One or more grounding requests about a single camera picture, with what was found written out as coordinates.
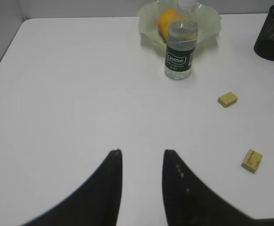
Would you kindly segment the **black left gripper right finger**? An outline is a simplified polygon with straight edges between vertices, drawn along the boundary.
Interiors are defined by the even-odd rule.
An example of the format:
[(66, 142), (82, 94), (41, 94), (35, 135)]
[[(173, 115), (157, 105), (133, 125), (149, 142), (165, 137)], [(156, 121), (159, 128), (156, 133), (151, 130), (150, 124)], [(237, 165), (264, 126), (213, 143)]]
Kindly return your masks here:
[(169, 226), (274, 226), (274, 219), (253, 219), (220, 198), (175, 150), (164, 152), (162, 193)]

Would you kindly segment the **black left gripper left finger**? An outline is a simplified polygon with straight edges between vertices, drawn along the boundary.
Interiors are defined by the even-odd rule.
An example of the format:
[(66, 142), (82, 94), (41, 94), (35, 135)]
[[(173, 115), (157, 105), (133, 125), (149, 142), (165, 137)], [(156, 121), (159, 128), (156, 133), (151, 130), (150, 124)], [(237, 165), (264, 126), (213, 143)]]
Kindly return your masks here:
[(28, 226), (115, 226), (121, 204), (123, 158), (112, 150), (75, 192)]

